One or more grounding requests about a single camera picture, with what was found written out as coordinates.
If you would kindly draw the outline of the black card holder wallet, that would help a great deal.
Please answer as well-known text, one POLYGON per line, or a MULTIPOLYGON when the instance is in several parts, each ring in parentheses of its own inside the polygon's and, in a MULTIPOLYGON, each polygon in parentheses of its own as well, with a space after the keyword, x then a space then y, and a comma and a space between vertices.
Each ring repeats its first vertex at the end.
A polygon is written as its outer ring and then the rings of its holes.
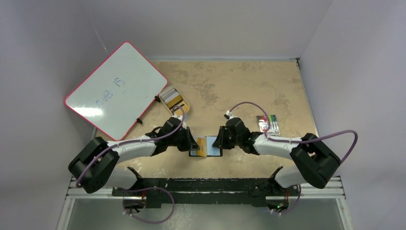
POLYGON ((216 136, 194 136, 195 142, 199 145, 199 150, 189 151, 189 157, 222 157, 223 151, 213 147, 216 136))

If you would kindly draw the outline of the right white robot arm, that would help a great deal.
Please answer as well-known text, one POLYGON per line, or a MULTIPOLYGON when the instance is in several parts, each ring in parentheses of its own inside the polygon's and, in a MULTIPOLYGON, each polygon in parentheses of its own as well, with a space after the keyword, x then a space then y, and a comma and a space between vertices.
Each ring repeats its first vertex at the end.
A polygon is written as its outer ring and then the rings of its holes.
POLYGON ((264 132, 251 132, 238 117, 227 120, 225 126, 219 128, 212 146, 221 150, 238 146, 247 154, 292 160, 293 166, 278 168, 270 177, 269 189, 275 195, 304 183, 323 189, 341 165, 340 158, 312 133, 301 138, 269 140, 264 132))

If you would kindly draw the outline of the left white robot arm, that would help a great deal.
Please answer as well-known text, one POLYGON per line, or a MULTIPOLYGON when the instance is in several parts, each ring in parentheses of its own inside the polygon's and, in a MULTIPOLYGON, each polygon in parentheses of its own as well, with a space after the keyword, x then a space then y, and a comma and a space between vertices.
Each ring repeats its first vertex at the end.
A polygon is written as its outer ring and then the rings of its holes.
POLYGON ((144 135, 124 141, 106 141, 101 137, 93 138, 69 163, 68 170, 76 178, 77 187, 92 194, 107 184, 118 187, 131 196, 142 192, 143 183, 137 179, 134 170, 117 170, 116 165, 139 157, 151 157, 163 153, 168 147, 179 151, 199 150, 190 128, 182 117, 170 117, 163 126, 144 135))

